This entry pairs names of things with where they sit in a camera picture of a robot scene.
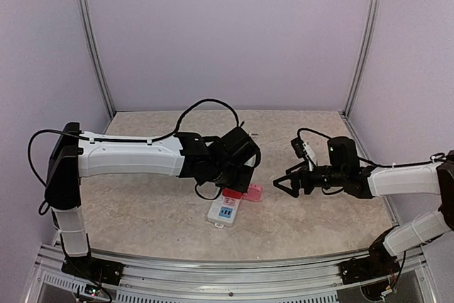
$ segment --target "white wall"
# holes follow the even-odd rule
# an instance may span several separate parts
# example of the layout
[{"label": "white wall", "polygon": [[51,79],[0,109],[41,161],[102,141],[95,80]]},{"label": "white wall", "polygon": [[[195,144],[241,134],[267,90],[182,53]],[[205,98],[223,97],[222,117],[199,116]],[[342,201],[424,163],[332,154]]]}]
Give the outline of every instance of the white wall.
[{"label": "white wall", "polygon": [[369,0],[89,0],[116,108],[341,110]]},{"label": "white wall", "polygon": [[[84,42],[76,0],[0,0],[0,293],[19,302],[50,217],[39,217],[44,189],[27,163],[27,142],[42,128],[108,122]],[[36,141],[33,159],[45,176],[55,142]]]},{"label": "white wall", "polygon": [[[454,0],[381,0],[352,122],[377,162],[454,149]],[[440,198],[394,196],[402,221]],[[443,303],[454,296],[454,233],[424,247]]]}]

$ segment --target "table surface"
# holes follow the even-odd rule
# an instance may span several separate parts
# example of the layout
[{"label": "table surface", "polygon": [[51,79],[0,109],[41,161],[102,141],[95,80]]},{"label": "table surface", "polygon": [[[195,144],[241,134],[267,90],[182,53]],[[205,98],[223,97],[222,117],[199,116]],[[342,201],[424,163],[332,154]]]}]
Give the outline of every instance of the table surface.
[{"label": "table surface", "polygon": [[[118,113],[108,134],[160,136],[171,131],[179,111]],[[194,193],[194,180],[151,174],[100,175],[82,180],[82,207],[93,248],[130,255],[189,260],[272,260],[341,253],[368,247],[392,226],[380,198],[359,200],[315,189],[295,199],[272,181],[297,164],[290,140],[306,126],[330,136],[348,136],[331,111],[239,111],[254,134],[262,163],[253,182],[264,188],[262,202],[243,200],[233,227],[206,221],[211,202]],[[231,112],[193,111],[181,131],[222,136],[235,121]],[[320,165],[328,163],[326,140],[310,133]],[[200,192],[216,192],[204,185]]]}]

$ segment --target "wall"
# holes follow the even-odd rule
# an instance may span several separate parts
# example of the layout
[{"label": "wall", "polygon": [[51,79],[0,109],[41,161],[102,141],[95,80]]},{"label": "wall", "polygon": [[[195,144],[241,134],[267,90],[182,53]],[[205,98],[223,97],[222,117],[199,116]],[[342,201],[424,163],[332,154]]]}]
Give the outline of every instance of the wall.
[{"label": "wall", "polygon": [[340,110],[369,0],[89,0],[116,108]]},{"label": "wall", "polygon": [[[381,0],[351,116],[377,162],[426,160],[454,149],[454,0]],[[440,198],[393,196],[402,221]],[[425,246],[441,301],[452,302],[454,233]]]},{"label": "wall", "polygon": [[[42,128],[108,122],[84,42],[76,0],[0,0],[0,292],[19,302],[42,242],[53,235],[38,215],[43,187],[27,163],[27,142]],[[36,141],[44,175],[55,137]]]}]

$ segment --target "vertical metal post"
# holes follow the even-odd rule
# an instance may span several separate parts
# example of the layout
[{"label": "vertical metal post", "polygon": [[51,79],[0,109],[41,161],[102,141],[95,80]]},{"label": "vertical metal post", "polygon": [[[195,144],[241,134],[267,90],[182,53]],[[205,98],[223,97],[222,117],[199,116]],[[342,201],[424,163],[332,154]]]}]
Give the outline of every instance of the vertical metal post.
[{"label": "vertical metal post", "polygon": [[360,86],[362,74],[364,73],[367,54],[369,53],[370,43],[372,42],[372,35],[377,18],[379,2],[380,0],[370,0],[369,2],[369,11],[367,12],[367,21],[364,35],[362,37],[360,55],[358,57],[358,61],[356,62],[355,74],[353,75],[353,81],[348,93],[347,103],[345,104],[343,111],[347,119],[352,112],[353,104],[355,103],[356,96],[358,95],[358,89]]},{"label": "vertical metal post", "polygon": [[107,86],[106,78],[104,76],[104,71],[101,66],[101,60],[99,59],[98,48],[96,46],[96,41],[94,39],[92,22],[90,21],[90,13],[87,0],[77,0],[79,5],[80,15],[82,17],[82,26],[84,28],[85,40],[87,42],[88,51],[90,58],[93,63],[94,74],[96,76],[96,81],[99,86],[99,91],[101,92],[101,97],[106,107],[107,114],[110,119],[113,119],[116,113],[114,103],[111,98],[109,87]]}]

